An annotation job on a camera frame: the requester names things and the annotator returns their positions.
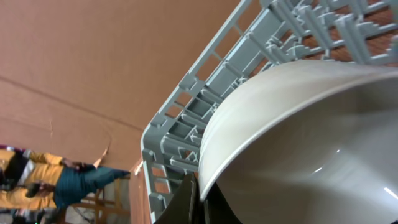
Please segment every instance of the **seated person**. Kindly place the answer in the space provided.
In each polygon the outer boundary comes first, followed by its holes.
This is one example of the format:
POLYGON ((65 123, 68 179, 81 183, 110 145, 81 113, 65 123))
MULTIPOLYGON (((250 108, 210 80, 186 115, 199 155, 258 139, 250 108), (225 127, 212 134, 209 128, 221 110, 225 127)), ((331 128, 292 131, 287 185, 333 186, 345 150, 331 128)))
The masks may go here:
POLYGON ((66 208, 129 172, 86 166, 66 158, 29 150, 0 150, 0 205, 41 210, 66 208), (27 186, 40 184, 34 196, 27 186))

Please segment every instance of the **blue pants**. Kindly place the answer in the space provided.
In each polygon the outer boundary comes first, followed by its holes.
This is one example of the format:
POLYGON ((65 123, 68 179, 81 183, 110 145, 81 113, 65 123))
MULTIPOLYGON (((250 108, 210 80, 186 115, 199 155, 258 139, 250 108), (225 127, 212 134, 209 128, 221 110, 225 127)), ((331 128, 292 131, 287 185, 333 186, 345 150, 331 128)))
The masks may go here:
POLYGON ((71 204, 80 203, 89 193, 95 193, 114 180, 130 174, 127 171, 108 167, 95 169, 90 167, 86 172, 78 172, 65 167, 55 186, 54 202, 57 208, 66 208, 71 204))

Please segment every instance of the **dish rack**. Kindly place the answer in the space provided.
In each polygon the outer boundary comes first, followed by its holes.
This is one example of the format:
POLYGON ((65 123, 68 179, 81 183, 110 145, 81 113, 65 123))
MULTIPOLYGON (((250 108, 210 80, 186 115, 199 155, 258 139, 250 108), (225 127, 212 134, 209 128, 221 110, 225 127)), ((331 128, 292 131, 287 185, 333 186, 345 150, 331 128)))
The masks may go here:
POLYGON ((202 135, 218 105, 255 73, 299 59, 335 60, 336 51, 342 49, 351 63, 398 62, 398 38, 393 37, 398 29, 396 0, 260 0, 262 10, 246 30, 240 30, 237 21, 251 3, 238 4, 142 135, 152 223, 172 200, 184 175, 198 171, 202 135), (394 19, 384 25, 366 20, 380 10, 394 19), (221 57, 216 48, 231 29, 240 38, 221 57), (374 54, 367 40, 380 36, 387 37, 389 45, 374 54), (318 46, 306 46, 308 39, 318 46), (201 80, 198 71, 211 56, 220 63, 201 80))

